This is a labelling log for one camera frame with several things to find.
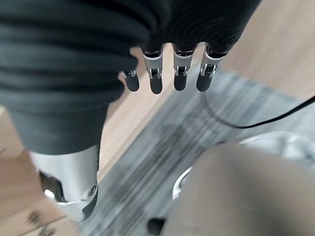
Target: wooden floor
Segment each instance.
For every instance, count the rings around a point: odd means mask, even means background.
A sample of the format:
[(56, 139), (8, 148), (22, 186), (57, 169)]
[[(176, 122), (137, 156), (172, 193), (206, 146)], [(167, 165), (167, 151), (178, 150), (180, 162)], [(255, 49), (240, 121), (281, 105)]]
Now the wooden floor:
[[(301, 99), (312, 96), (315, 93), (314, 9), (313, 0), (263, 0), (243, 36), (223, 62), (223, 69), (291, 96)], [(201, 57), (201, 51), (198, 49), (194, 55), (196, 59)], [(140, 50), (133, 49), (133, 53), (140, 59), (137, 68), (140, 90), (137, 93), (126, 90), (110, 107), (104, 127), (107, 138), (102, 141), (99, 179), (106, 175), (174, 91), (171, 47), (164, 50), (163, 92), (158, 96), (150, 92)], [(0, 147), (0, 235), (36, 235), (32, 231), (37, 226), (28, 223), (29, 214), (36, 210), (41, 212), (44, 223), (53, 222), (55, 228), (61, 227), (55, 236), (76, 235), (70, 221), (64, 219), (39, 191), (35, 171), (23, 154), (23, 146), (6, 113), (0, 117)]]

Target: rug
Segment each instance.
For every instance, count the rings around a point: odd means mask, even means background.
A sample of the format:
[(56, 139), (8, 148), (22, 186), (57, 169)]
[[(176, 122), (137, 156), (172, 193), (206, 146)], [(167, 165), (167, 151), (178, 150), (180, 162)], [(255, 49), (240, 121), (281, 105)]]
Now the rug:
[[(291, 131), (314, 140), (315, 106), (252, 129), (238, 130), (217, 123), (201, 103), (201, 92), (195, 86), (197, 75), (195, 67), (186, 89), (174, 91), (99, 184), (93, 214), (78, 224), (80, 235), (148, 236), (148, 219), (166, 217), (172, 207), (176, 179), (217, 143), (270, 131)], [(217, 114), (238, 125), (273, 118), (301, 102), (227, 72), (215, 76), (206, 95)]]

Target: gray fabric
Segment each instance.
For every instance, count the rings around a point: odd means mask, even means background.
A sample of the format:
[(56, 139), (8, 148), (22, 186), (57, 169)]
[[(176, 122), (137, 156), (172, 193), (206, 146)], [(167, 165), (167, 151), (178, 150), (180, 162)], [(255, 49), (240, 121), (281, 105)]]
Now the gray fabric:
[[(100, 183), (94, 213), (79, 224), (82, 236), (148, 235), (147, 220), (164, 217), (170, 210), (172, 187), (179, 175), (202, 152), (219, 142), (270, 131), (292, 131), (314, 139), (314, 106), (248, 130), (215, 122), (201, 106), (201, 93), (195, 87), (197, 73), (194, 68), (188, 87), (174, 92)], [(239, 125), (273, 118), (300, 103), (225, 72), (213, 79), (207, 95), (209, 104), (221, 117)]]

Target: black cable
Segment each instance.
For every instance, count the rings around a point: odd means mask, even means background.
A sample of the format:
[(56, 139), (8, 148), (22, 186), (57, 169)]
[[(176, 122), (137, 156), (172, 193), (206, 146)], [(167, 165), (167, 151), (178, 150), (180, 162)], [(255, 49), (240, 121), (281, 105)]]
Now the black cable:
[(285, 117), (288, 117), (289, 115), (311, 105), (312, 103), (315, 102), (315, 96), (311, 97), (310, 99), (306, 100), (305, 102), (301, 103), (300, 105), (296, 106), (295, 108), (291, 109), (290, 111), (280, 115), (280, 116), (277, 116), (275, 118), (272, 118), (272, 119), (268, 119), (268, 120), (265, 120), (265, 121), (262, 121), (262, 122), (259, 122), (259, 123), (256, 123), (256, 124), (251, 124), (251, 125), (246, 125), (246, 126), (240, 126), (240, 125), (235, 125), (235, 124), (232, 124), (228, 121), (225, 121), (223, 120), (221, 117), (219, 117), (213, 110), (212, 108), (210, 107), (208, 101), (207, 101), (207, 97), (206, 97), (206, 93), (203, 93), (201, 95), (201, 104), (204, 105), (204, 108), (206, 108), (205, 110), (208, 112), (208, 114), (210, 116), (212, 116), (217, 122), (221, 123), (221, 124), (224, 124), (226, 126), (229, 126), (229, 127), (232, 127), (232, 128), (235, 128), (235, 129), (249, 129), (249, 128), (254, 128), (254, 127), (257, 127), (257, 126), (261, 126), (263, 124), (268, 124), (268, 123), (272, 123), (272, 122), (275, 122), (275, 121), (278, 121), (278, 120), (281, 120)]

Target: robotic hand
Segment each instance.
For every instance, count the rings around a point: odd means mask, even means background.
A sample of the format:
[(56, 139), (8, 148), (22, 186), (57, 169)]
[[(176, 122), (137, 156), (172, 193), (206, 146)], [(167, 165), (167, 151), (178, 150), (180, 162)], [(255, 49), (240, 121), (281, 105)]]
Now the robotic hand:
[(162, 91), (162, 49), (174, 48), (183, 90), (194, 49), (206, 49), (197, 88), (221, 60), (260, 0), (2, 0), (0, 101), (38, 171), (42, 190), (72, 220), (86, 219), (98, 193), (99, 144), (108, 104), (137, 91), (141, 46), (153, 93)]

